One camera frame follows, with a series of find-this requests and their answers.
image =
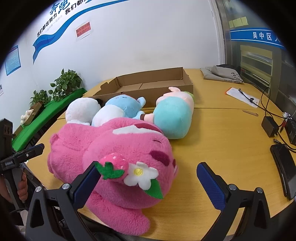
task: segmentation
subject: blue wave graphic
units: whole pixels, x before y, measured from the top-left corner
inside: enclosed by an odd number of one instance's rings
[[[33,43],[33,46],[35,47],[35,52],[33,54],[33,64],[40,52],[41,49],[45,48],[46,46],[49,46],[51,44],[53,44],[54,42],[56,42],[62,35],[63,33],[66,31],[66,29],[69,27],[69,25],[75,20],[77,19],[79,16],[81,16],[82,14],[89,12],[91,10],[100,8],[100,7],[104,7],[104,6],[109,6],[115,3],[119,3],[119,2],[125,2],[128,0],[117,0],[117,1],[113,1],[113,2],[107,2],[107,3],[102,3],[99,5],[95,5],[93,7],[89,7],[86,8],[78,13],[76,13],[75,15],[73,15],[72,17],[70,17],[60,28],[58,31],[56,31],[54,34],[48,35],[48,34],[44,34],[39,36],[39,38],[36,39],[36,41]]]

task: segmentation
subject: screw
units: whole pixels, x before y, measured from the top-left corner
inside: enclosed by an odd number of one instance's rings
[[[237,189],[237,187],[236,187],[234,184],[229,184],[228,187],[229,187],[229,189],[232,190],[232,191],[234,191],[234,190]]]
[[[65,183],[65,184],[63,184],[62,189],[66,190],[69,187],[70,187],[70,184],[69,183]]]
[[[41,189],[42,189],[42,187],[41,187],[41,186],[38,186],[38,187],[35,188],[35,191],[36,191],[36,192],[40,192]]]
[[[257,188],[256,191],[257,191],[258,193],[263,193],[263,189],[262,189],[262,188]]]

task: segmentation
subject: black phone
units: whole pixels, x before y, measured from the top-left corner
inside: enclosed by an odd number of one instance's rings
[[[276,163],[285,197],[292,200],[296,195],[296,165],[284,144],[275,144],[270,151]]]

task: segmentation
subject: wooden table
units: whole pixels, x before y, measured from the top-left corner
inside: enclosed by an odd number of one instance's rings
[[[201,80],[197,78],[199,70],[186,72],[194,83],[195,95],[199,94],[201,101],[196,104],[186,137],[170,141],[179,166],[179,174],[170,192],[156,206],[143,209],[151,221],[150,230],[143,235],[148,238],[201,240],[212,226],[220,212],[214,209],[196,177],[196,166],[203,161],[222,176],[226,183],[234,183],[240,189],[250,191],[262,187],[271,216],[291,203],[283,195],[279,174],[269,150],[273,139],[261,127],[264,111],[224,94],[230,87],[242,87],[243,91],[257,98],[260,98],[261,93],[248,84],[241,86]],[[95,94],[96,90],[91,89],[90,94]],[[247,114],[242,109],[249,109],[259,116]],[[268,109],[281,114],[273,103],[269,104]],[[280,118],[275,117],[275,120],[281,123]],[[49,138],[65,123],[65,119],[56,121],[39,141],[45,144],[43,155],[28,162],[32,172],[49,189],[59,188],[62,184],[47,169]],[[285,131],[282,136],[288,140]],[[292,156],[296,160],[296,154],[292,153]],[[235,232],[242,211],[240,209],[229,234]],[[84,207],[80,212],[100,222],[87,208]]]

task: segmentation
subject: teal plush toy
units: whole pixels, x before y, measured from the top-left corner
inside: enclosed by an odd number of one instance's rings
[[[128,117],[140,119],[144,114],[141,108],[146,104],[144,97],[137,100],[128,95],[118,95],[108,100],[104,107],[102,107],[92,119],[92,126],[101,126],[105,122],[118,118]]]
[[[186,136],[191,125],[193,94],[176,87],[169,87],[169,90],[171,92],[157,99],[153,113],[141,119],[157,125],[168,139],[180,139]]]

